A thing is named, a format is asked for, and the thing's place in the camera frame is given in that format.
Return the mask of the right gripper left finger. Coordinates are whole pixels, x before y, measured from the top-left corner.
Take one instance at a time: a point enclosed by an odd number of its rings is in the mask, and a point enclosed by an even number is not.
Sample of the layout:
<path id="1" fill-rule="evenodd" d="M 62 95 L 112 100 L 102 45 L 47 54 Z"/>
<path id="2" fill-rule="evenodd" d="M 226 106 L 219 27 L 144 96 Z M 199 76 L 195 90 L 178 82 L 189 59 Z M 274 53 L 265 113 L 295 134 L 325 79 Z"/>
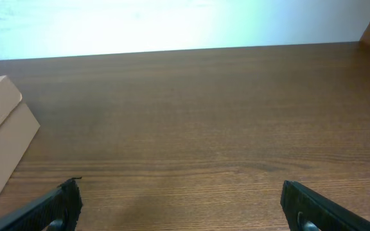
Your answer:
<path id="1" fill-rule="evenodd" d="M 47 194 L 0 218 L 0 231 L 74 231 L 82 210 L 77 185 L 70 178 Z"/>

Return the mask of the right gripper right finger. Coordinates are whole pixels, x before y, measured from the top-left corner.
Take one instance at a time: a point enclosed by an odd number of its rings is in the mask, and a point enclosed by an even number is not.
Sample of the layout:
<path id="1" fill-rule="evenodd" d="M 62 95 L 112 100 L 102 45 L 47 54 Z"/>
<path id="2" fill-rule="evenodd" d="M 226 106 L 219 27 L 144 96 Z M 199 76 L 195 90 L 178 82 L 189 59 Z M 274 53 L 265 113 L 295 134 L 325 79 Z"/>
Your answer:
<path id="1" fill-rule="evenodd" d="M 295 181 L 284 181 L 281 207 L 291 230 L 370 231 L 370 221 Z"/>

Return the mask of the cardboard box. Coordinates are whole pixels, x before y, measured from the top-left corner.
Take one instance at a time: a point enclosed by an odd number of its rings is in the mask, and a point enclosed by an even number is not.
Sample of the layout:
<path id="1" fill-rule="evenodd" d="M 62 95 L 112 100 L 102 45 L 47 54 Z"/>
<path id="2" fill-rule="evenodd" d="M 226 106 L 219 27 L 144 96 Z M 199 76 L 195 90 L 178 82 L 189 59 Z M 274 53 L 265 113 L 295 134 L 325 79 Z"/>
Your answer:
<path id="1" fill-rule="evenodd" d="M 0 76 L 0 193 L 40 124 L 7 76 Z"/>

